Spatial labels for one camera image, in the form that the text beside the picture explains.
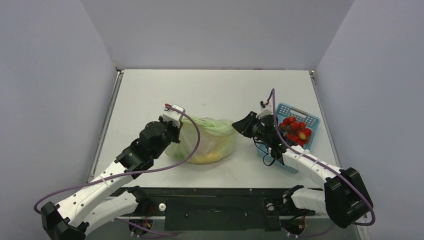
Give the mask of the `pale green plastic bag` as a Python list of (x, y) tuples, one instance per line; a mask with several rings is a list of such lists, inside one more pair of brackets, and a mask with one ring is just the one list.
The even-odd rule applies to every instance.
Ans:
[[(195, 153), (187, 160), (188, 163), (210, 164), (234, 153), (238, 133), (232, 127), (232, 120), (194, 116), (192, 119), (199, 128), (200, 142)], [(198, 141), (197, 130), (186, 117), (182, 119), (179, 140), (180, 143), (171, 143), (164, 152), (176, 161), (185, 159)]]

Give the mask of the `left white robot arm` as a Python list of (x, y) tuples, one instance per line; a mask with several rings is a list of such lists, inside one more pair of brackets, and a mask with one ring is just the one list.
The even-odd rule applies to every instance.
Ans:
[(154, 164), (171, 143), (179, 142), (182, 122), (174, 124), (162, 117), (151, 121), (128, 147), (89, 186), (61, 200), (41, 207), (42, 227), (52, 240), (83, 240), (98, 227), (121, 215), (143, 215), (149, 209), (147, 194), (126, 190), (107, 198)]

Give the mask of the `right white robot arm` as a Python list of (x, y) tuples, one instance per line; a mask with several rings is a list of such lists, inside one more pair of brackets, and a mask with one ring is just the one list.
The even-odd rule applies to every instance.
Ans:
[(287, 213), (314, 211), (327, 215), (343, 229), (361, 225), (358, 220), (367, 213), (371, 214), (370, 223), (374, 223), (374, 206), (357, 170), (342, 169), (312, 155), (292, 135), (283, 135), (272, 114), (259, 118), (252, 111), (232, 127), (242, 136), (262, 143), (275, 161), (297, 170), (319, 186), (316, 190), (296, 185), (286, 191), (282, 207)]

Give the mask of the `red fake grape bunch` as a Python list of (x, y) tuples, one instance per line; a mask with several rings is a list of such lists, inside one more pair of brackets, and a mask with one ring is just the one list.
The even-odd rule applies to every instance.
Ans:
[(312, 130), (307, 127), (305, 121), (297, 121), (294, 115), (285, 118), (278, 127), (287, 139), (303, 148), (310, 142), (313, 133)]

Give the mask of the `blue plastic basket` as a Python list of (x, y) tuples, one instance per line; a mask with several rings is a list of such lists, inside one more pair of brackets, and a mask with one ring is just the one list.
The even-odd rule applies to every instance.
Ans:
[[(278, 104), (276, 115), (278, 131), (288, 145), (311, 149), (320, 124), (319, 118), (284, 103)], [(253, 142), (258, 147), (257, 155), (262, 158), (262, 163), (267, 167), (276, 165), (296, 174), (298, 170), (283, 161), (282, 154), (288, 148), (277, 135), (272, 110), (265, 109), (254, 116), (252, 124)]]

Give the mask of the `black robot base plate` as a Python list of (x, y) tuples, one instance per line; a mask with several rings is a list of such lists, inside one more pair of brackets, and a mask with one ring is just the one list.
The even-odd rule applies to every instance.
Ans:
[(166, 231), (279, 231), (295, 217), (313, 210), (289, 209), (285, 188), (142, 187), (144, 200), (132, 218), (163, 220)]

